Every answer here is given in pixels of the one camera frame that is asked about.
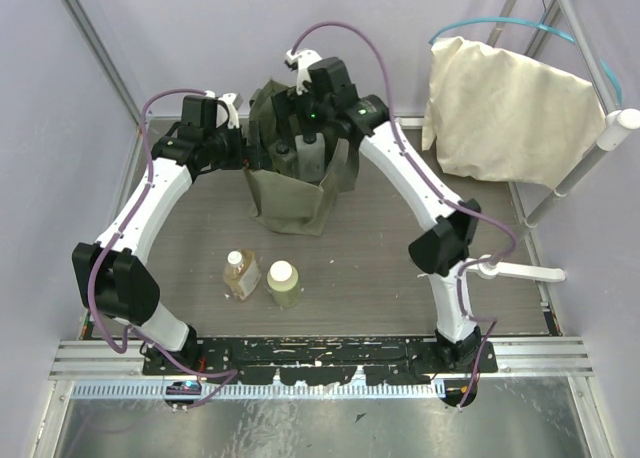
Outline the white square bottle black cap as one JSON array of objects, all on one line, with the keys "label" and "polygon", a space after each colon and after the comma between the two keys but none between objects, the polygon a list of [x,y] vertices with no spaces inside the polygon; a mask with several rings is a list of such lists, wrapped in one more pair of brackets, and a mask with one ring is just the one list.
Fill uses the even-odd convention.
[{"label": "white square bottle black cap", "polygon": [[295,137],[298,178],[318,183],[325,175],[325,138],[322,133],[306,133]]}]

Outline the clear square bottle black cap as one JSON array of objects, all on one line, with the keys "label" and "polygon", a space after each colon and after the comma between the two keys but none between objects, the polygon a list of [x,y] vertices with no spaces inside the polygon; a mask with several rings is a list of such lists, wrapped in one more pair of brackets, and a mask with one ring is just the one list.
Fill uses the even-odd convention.
[{"label": "clear square bottle black cap", "polygon": [[294,148],[283,141],[274,143],[270,150],[274,170],[290,178],[297,177],[297,153]]}]

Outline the olive green canvas bag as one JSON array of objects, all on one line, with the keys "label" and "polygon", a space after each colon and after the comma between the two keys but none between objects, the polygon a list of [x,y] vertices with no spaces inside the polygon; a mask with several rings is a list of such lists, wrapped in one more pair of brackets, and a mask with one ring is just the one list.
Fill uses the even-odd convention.
[{"label": "olive green canvas bag", "polygon": [[319,181],[309,183],[299,178],[297,157],[277,159],[276,145],[283,139],[277,131],[272,98],[287,89],[287,85],[271,79],[250,101],[249,122],[257,125],[260,144],[272,161],[265,169],[245,173],[253,199],[250,215],[276,233],[319,236],[336,198],[355,188],[359,156],[346,140],[327,130],[323,133],[326,167]]}]

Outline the amber bottle white cap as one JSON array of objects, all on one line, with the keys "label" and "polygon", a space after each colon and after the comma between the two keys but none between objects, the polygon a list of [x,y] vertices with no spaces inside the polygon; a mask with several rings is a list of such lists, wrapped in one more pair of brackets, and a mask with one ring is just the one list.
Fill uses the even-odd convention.
[{"label": "amber bottle white cap", "polygon": [[227,254],[223,280],[235,298],[246,301],[261,279],[256,253],[250,249],[232,250]]}]

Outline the yellow-green round bottle white cap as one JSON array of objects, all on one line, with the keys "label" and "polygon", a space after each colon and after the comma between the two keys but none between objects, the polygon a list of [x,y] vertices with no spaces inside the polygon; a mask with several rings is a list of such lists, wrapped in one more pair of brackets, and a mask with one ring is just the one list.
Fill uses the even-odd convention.
[{"label": "yellow-green round bottle white cap", "polygon": [[279,260],[271,265],[267,285],[272,298],[282,308],[294,307],[301,301],[299,273],[288,261]]}]

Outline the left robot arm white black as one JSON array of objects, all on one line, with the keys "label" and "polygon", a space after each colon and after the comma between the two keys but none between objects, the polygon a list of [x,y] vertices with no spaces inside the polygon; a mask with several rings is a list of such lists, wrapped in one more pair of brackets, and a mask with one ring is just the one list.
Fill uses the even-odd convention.
[{"label": "left robot arm white black", "polygon": [[236,93],[182,89],[181,116],[165,136],[145,142],[146,170],[112,224],[92,243],[78,244],[72,263],[83,305],[99,323],[108,317],[165,351],[178,374],[194,371],[200,350],[192,327],[160,300],[146,267],[153,243],[178,200],[194,181],[217,170],[260,169],[268,154],[243,136]]}]

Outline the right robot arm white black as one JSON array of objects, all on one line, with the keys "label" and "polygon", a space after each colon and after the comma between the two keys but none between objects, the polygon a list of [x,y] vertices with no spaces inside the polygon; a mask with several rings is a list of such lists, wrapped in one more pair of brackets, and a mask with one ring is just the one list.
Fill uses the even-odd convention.
[{"label": "right robot arm white black", "polygon": [[294,148],[324,134],[346,140],[404,198],[423,231],[408,252],[431,285],[436,356],[447,370],[462,371],[481,342],[470,318],[467,282],[457,275],[469,257],[479,203],[463,201],[435,175],[381,98],[359,96],[341,59],[303,50],[287,52],[285,63],[295,71],[296,83],[272,99],[278,133]]}]

